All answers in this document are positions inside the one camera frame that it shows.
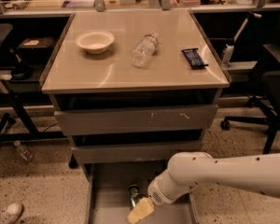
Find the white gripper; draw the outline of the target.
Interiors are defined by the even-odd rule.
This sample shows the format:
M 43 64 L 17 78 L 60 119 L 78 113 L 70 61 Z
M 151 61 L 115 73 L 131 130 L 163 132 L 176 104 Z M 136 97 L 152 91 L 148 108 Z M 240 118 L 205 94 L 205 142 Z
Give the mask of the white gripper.
M 154 204 L 165 206 L 198 188 L 199 183 L 183 171 L 167 168 L 156 176 L 147 189 L 148 198 L 142 198 L 127 216 L 129 224 L 139 221 L 154 212 Z

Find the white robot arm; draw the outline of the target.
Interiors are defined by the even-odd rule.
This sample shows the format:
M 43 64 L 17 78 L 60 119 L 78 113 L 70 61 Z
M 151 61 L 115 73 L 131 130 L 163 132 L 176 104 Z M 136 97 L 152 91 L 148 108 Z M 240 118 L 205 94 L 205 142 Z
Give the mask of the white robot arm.
M 157 206 L 174 203 L 202 184 L 218 184 L 280 199 L 280 153 L 215 159 L 205 152 L 179 152 L 156 176 L 126 220 L 137 224 Z

